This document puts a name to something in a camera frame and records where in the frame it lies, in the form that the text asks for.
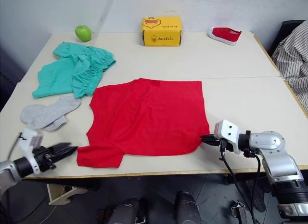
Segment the striped fabric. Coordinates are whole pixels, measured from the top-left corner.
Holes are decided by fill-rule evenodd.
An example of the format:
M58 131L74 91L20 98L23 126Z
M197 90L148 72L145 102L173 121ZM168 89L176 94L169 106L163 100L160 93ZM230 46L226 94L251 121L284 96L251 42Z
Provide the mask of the striped fabric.
M279 43L272 59L308 113L308 20Z

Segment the white wall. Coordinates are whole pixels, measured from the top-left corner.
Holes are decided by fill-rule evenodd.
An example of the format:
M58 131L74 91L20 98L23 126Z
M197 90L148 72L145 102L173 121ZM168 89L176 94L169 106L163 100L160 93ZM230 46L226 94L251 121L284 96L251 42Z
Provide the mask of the white wall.
M184 32L250 30L269 48L282 21L308 19L308 0L0 0L0 42L27 70L51 33L138 32L143 16L163 15L180 15Z

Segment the gray floor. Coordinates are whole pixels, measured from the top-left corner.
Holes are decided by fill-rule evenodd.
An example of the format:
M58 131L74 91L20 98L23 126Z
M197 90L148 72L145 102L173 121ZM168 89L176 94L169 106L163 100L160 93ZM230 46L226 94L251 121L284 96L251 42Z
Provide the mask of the gray floor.
M196 199L203 223L238 223L231 216L230 205L233 200L241 200L240 195L234 185L223 184L222 175L211 174L103 178L98 191L76 195L69 204L57 206L44 224L96 224L98 209L131 197L148 200L149 223L174 224L174 199L178 191L188 191ZM18 221L30 213L46 195L45 184L21 182L11 188L13 220ZM267 210L263 213L255 211L256 219L261 224L281 223L276 198L265 194L264 201ZM46 199L28 220L20 223L38 224L53 208Z

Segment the gray sock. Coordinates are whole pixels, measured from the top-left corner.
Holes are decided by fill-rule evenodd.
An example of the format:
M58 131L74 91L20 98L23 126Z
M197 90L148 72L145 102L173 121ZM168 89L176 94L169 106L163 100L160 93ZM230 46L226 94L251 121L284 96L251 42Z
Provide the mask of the gray sock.
M45 105L29 105L23 109L23 111L20 114L20 120L23 123L28 124L33 117L42 109L46 107ZM44 127L46 131L54 131L57 128L59 128L62 124L66 123L65 116L61 116L59 119L56 119L53 123L47 125Z
M80 98L75 98L73 95L63 95L56 103L49 106L38 107L39 105L36 105L34 109L33 105L31 105L32 111L34 109L35 112L29 112L29 108L25 107L25 111L23 111L24 113L21 115L21 120L25 120L25 122L28 124L28 127L31 129L42 129L52 124L46 129L52 131L63 124L65 117L61 117L66 113L69 113L78 108L80 103Z

